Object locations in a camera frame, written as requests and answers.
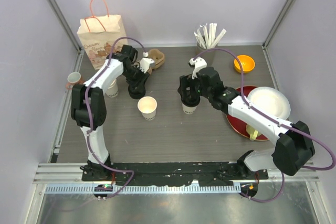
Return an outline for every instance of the shopping bag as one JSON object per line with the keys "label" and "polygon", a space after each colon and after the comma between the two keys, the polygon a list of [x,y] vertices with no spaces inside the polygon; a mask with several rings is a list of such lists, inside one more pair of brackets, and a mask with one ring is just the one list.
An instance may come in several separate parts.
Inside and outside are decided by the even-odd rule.
{"label": "shopping bag", "polygon": [[[113,43],[116,39],[125,37],[126,32],[121,16],[109,14],[105,0],[103,2],[107,10],[106,16],[95,16],[92,11],[92,2],[93,0],[90,2],[92,16],[80,20],[77,35],[94,69],[100,69],[109,56]],[[119,40],[113,52],[120,51],[124,44],[128,44],[127,39]]]}

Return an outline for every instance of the paper cup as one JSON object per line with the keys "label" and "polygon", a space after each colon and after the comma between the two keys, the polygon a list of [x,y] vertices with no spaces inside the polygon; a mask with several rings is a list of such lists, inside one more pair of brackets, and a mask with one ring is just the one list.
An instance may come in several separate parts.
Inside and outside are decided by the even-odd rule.
{"label": "paper cup", "polygon": [[108,97],[116,97],[118,95],[117,80],[114,80],[114,82],[112,82],[111,86],[107,89],[105,94]]}
{"label": "paper cup", "polygon": [[150,121],[153,120],[156,115],[156,107],[158,106],[156,99],[152,97],[143,97],[138,102],[138,109],[143,117]]}
{"label": "paper cup", "polygon": [[68,84],[66,85],[67,89],[72,89],[71,86],[75,84],[83,84],[83,78],[79,72],[72,72],[68,75]]}
{"label": "paper cup", "polygon": [[183,108],[184,113],[190,115],[190,114],[194,113],[194,111],[196,110],[197,106],[195,106],[195,107],[188,107],[188,106],[186,106],[186,105],[184,105],[182,103],[182,108]]}

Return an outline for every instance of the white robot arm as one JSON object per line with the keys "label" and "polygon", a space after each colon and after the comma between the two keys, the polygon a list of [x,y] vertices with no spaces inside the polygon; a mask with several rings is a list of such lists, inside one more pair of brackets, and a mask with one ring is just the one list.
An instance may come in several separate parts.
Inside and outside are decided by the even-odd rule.
{"label": "white robot arm", "polygon": [[207,67],[204,59],[191,59],[189,65],[195,67],[193,73],[180,76],[178,92],[183,104],[190,107],[197,106],[200,97],[203,96],[215,109],[244,121],[274,144],[275,148],[269,150],[245,153],[238,161],[244,161],[246,172],[278,168],[292,176],[315,154],[311,139],[282,126],[294,127],[309,134],[307,125],[300,121],[293,124],[257,108],[279,124],[270,121],[251,109],[251,106],[254,108],[256,106],[247,98],[243,99],[240,92],[225,87],[218,72],[213,67]]}
{"label": "white robot arm", "polygon": [[[134,58],[138,52],[131,46],[124,45],[121,52],[113,54],[112,59],[106,60],[101,69],[84,84],[74,85],[71,97],[71,117],[80,126],[88,145],[87,132],[90,130],[88,111],[85,105],[84,93],[89,84],[94,81],[89,91],[89,101],[93,115],[93,131],[90,133],[90,146],[96,157],[108,166],[111,165],[110,155],[106,149],[103,136],[103,123],[106,118],[106,106],[104,94],[112,82],[120,75],[126,77],[129,84],[129,94],[134,99],[145,95],[145,82],[149,77],[148,70],[155,66],[155,61],[148,58],[148,53],[139,64],[134,64]],[[98,161],[89,151],[88,164],[99,169]]]}

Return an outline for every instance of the white plate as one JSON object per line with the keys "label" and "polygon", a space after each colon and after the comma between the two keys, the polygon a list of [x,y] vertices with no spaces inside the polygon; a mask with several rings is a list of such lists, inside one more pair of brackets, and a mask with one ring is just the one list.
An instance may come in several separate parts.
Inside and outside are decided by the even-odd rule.
{"label": "white plate", "polygon": [[286,120],[290,114],[288,99],[278,90],[270,87],[253,89],[247,97],[256,107],[271,115]]}

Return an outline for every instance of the brown object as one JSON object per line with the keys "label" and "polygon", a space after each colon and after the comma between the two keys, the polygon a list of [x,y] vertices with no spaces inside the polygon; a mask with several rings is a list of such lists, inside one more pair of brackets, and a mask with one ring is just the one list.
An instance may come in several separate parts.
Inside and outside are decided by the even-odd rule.
{"label": "brown object", "polygon": [[158,69],[165,61],[164,53],[156,48],[149,50],[148,58],[155,60],[155,67],[153,69]]}
{"label": "brown object", "polygon": [[112,50],[112,46],[108,43],[106,43],[106,45],[104,46],[104,49],[106,51],[106,53],[109,55],[111,50]]}
{"label": "brown object", "polygon": [[101,50],[101,51],[98,51],[98,56],[99,57],[105,57],[105,56],[107,56],[107,53],[106,53],[106,51]]}

